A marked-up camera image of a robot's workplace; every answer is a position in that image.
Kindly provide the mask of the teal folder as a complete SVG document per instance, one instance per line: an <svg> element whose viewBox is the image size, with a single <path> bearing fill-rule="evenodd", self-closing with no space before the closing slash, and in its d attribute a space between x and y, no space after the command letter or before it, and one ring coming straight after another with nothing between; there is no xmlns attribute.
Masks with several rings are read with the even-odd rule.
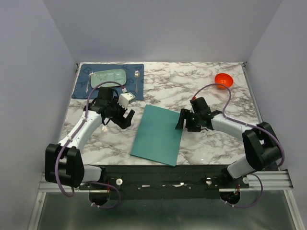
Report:
<svg viewBox="0 0 307 230"><path fill-rule="evenodd" d="M182 130L175 127L180 113L146 105L139 124L131 156L176 166Z"/></svg>

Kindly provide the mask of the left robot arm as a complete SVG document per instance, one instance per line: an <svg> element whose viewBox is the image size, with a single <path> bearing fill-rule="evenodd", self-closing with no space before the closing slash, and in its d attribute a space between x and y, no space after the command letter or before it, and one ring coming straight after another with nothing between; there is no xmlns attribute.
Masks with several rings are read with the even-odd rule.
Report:
<svg viewBox="0 0 307 230"><path fill-rule="evenodd" d="M80 120L58 144L49 144L45 151L45 180L72 188L90 182L95 189L106 185L106 177L99 166L84 165L81 151L94 131L109 121L126 129L131 125L134 110L127 114L135 95L123 90L99 88L98 96L88 100Z"/></svg>

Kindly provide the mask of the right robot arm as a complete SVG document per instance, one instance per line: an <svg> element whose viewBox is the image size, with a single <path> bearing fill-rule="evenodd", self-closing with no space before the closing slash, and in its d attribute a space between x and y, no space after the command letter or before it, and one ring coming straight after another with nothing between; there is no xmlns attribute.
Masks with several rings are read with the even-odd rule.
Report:
<svg viewBox="0 0 307 230"><path fill-rule="evenodd" d="M212 111L203 97L193 98L190 104L191 110L181 109L176 130L219 131L243 142L245 157L222 170L220 178L223 186L233 187L238 178L283 160L283 149L269 123L248 124L227 116L225 110Z"/></svg>

